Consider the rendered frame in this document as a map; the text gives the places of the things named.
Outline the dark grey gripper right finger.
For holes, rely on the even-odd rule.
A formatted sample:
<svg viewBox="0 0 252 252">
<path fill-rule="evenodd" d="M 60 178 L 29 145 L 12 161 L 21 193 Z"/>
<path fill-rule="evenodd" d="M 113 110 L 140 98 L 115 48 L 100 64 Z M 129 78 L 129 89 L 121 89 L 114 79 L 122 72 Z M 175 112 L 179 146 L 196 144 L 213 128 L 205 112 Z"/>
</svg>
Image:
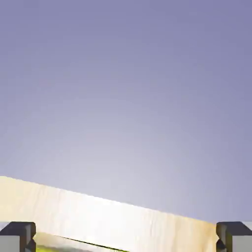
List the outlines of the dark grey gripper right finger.
<svg viewBox="0 0 252 252">
<path fill-rule="evenodd" d="M 252 252 L 252 221 L 220 221 L 216 252 Z"/>
</svg>

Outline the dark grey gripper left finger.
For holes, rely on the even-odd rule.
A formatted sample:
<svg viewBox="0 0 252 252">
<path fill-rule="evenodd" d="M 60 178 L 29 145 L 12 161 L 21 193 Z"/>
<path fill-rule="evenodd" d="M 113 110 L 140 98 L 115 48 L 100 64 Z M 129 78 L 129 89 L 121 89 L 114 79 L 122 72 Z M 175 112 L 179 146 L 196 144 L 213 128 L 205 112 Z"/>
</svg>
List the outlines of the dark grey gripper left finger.
<svg viewBox="0 0 252 252">
<path fill-rule="evenodd" d="M 36 252 L 34 222 L 0 222 L 0 252 Z"/>
</svg>

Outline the large yellow box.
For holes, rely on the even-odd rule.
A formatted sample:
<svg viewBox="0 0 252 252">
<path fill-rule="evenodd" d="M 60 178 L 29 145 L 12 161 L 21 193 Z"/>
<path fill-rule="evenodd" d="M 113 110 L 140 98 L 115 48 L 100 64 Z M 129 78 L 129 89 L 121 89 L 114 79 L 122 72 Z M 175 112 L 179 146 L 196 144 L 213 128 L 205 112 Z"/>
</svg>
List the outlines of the large yellow box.
<svg viewBox="0 0 252 252">
<path fill-rule="evenodd" d="M 36 252 L 129 252 L 46 233 L 37 233 L 34 241 Z"/>
</svg>

